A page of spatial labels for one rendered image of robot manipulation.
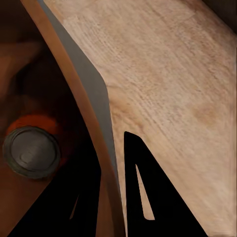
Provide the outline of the trash can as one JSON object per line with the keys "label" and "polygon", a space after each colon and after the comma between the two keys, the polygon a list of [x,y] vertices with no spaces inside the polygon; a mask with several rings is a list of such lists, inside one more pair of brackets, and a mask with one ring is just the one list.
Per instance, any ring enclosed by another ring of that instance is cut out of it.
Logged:
{"label": "trash can", "polygon": [[[46,101],[74,99],[101,167],[95,237],[126,237],[104,79],[43,0],[0,0],[0,237],[8,237],[58,174],[25,178],[4,160],[15,121]],[[73,218],[75,206],[70,219]]]}

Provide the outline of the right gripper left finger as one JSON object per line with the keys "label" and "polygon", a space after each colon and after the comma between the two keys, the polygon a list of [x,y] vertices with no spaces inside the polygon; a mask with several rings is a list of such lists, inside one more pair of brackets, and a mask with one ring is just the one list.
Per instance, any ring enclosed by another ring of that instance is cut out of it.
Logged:
{"label": "right gripper left finger", "polygon": [[87,136],[8,237],[95,237],[100,181]]}

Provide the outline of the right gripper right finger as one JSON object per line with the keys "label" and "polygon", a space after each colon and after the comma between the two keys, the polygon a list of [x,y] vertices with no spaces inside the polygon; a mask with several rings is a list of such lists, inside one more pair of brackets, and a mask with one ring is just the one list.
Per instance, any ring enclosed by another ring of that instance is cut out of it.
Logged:
{"label": "right gripper right finger", "polygon": [[[124,133],[128,237],[208,237],[141,137]],[[154,220],[144,217],[138,167]]]}

